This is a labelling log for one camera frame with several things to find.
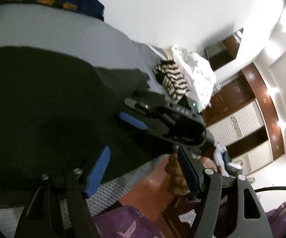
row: blue rubber grip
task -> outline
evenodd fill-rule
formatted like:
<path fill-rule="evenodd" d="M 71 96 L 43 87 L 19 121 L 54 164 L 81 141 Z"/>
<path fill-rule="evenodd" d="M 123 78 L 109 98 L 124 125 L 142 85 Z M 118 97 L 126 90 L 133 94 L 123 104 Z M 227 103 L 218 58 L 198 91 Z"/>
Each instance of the blue rubber grip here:
<path fill-rule="evenodd" d="M 134 118 L 133 116 L 130 116 L 127 113 L 119 113 L 119 117 L 121 120 L 129 123 L 130 125 L 140 129 L 140 130 L 148 130 L 148 127 L 146 126 L 146 124 L 136 118 Z"/>
<path fill-rule="evenodd" d="M 85 195 L 90 198 L 92 194 L 96 193 L 105 173 L 105 170 L 109 164 L 111 157 L 110 148 L 106 146 L 98 160 L 96 161 L 94 167 L 92 168 L 90 174 L 88 175 L 87 188 L 85 189 Z"/>

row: brown wooden surface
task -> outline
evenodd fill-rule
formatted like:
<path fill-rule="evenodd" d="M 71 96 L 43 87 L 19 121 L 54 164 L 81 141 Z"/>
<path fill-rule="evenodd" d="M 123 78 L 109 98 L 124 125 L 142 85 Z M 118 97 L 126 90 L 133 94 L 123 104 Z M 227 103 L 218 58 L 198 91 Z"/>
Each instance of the brown wooden surface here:
<path fill-rule="evenodd" d="M 177 238 L 169 228 L 162 215 L 159 216 L 155 224 L 159 227 L 165 238 Z"/>
<path fill-rule="evenodd" d="M 285 150 L 283 135 L 280 127 L 277 125 L 278 116 L 274 103 L 272 98 L 266 93 L 267 88 L 265 82 L 254 63 L 246 66 L 244 69 L 242 69 L 242 72 L 250 84 L 260 106 L 265 120 L 265 127 L 269 134 L 273 158 L 276 160 L 285 153 Z"/>
<path fill-rule="evenodd" d="M 131 205 L 140 210 L 152 222 L 172 202 L 174 195 L 167 191 L 170 175 L 165 172 L 168 158 L 162 160 L 156 169 L 144 180 L 119 199 L 125 205 Z"/>
<path fill-rule="evenodd" d="M 221 41 L 221 43 L 224 45 L 224 47 L 230 52 L 232 57 L 235 59 L 238 54 L 239 47 L 240 47 L 240 44 L 235 39 L 235 37 L 230 36 L 226 38 L 225 40 Z"/>
<path fill-rule="evenodd" d="M 207 126 L 236 112 L 254 99 L 254 93 L 245 77 L 236 78 L 222 87 L 221 91 L 211 98 L 211 107 L 203 111 Z"/>
<path fill-rule="evenodd" d="M 238 157 L 268 140 L 266 128 L 263 126 L 244 138 L 227 146 L 227 151 L 231 159 Z"/>

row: orange pattern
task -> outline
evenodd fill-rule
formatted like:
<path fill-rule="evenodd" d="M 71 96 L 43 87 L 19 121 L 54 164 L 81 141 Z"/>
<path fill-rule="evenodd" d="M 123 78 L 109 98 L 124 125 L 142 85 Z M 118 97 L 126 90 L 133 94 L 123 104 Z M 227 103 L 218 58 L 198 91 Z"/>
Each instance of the orange pattern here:
<path fill-rule="evenodd" d="M 286 212 L 286 208 L 284 208 L 284 209 L 282 210 L 282 212 L 279 214 L 279 216 L 283 215 L 285 212 Z"/>
<path fill-rule="evenodd" d="M 77 7 L 77 5 L 71 4 L 69 2 L 65 2 L 63 4 L 63 8 L 65 10 L 69 10 L 69 11 L 76 11 L 78 7 Z"/>
<path fill-rule="evenodd" d="M 36 0 L 37 3 L 52 6 L 55 3 L 55 0 Z"/>

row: metal screw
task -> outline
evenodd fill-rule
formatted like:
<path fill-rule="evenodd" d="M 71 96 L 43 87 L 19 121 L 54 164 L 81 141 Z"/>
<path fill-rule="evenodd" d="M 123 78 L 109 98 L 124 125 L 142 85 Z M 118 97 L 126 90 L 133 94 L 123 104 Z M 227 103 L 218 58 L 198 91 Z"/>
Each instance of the metal screw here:
<path fill-rule="evenodd" d="M 204 170 L 206 174 L 208 175 L 212 175 L 213 174 L 213 170 L 211 168 L 207 168 L 206 170 Z"/>
<path fill-rule="evenodd" d="M 244 175 L 238 175 L 238 178 L 241 180 L 241 181 L 244 181 L 246 179 L 246 177 Z"/>
<path fill-rule="evenodd" d="M 81 173 L 82 173 L 82 169 L 81 168 L 74 169 L 74 174 L 79 175 Z"/>
<path fill-rule="evenodd" d="M 49 175 L 48 175 L 48 174 L 43 174 L 41 178 L 42 178 L 42 180 L 43 180 L 43 181 L 45 181 L 45 180 L 47 180 L 47 179 L 48 179 L 48 177 L 49 177 Z"/>

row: wooden cabinet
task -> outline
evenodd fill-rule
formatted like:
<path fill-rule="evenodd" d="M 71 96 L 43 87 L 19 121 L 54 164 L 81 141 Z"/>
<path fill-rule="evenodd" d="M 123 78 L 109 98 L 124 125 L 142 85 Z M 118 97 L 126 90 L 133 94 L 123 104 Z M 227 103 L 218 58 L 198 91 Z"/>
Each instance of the wooden cabinet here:
<path fill-rule="evenodd" d="M 221 91 L 211 98 L 211 107 L 207 107 L 203 111 L 207 125 L 220 121 L 254 99 L 254 93 L 244 75 L 241 74 L 238 78 L 222 87 Z"/>
<path fill-rule="evenodd" d="M 235 39 L 235 37 L 230 36 L 230 37 L 226 38 L 225 40 L 221 41 L 221 43 L 226 48 L 226 50 L 231 54 L 231 56 L 235 59 L 237 54 L 238 54 L 239 47 L 240 47 L 240 44 Z"/>
<path fill-rule="evenodd" d="M 272 147 L 273 159 L 276 160 L 283 155 L 285 151 L 283 135 L 280 127 L 277 124 L 278 116 L 274 103 L 272 98 L 267 94 L 265 82 L 254 63 L 246 66 L 244 69 L 242 69 L 242 72 L 248 80 L 248 83 L 250 84 L 250 87 L 254 92 L 256 100 L 260 106 L 261 113 L 265 121 L 265 127 L 269 135 L 269 141 Z"/>
<path fill-rule="evenodd" d="M 265 126 L 255 132 L 227 146 L 227 151 L 231 159 L 238 157 L 248 151 L 256 148 L 268 140 Z"/>

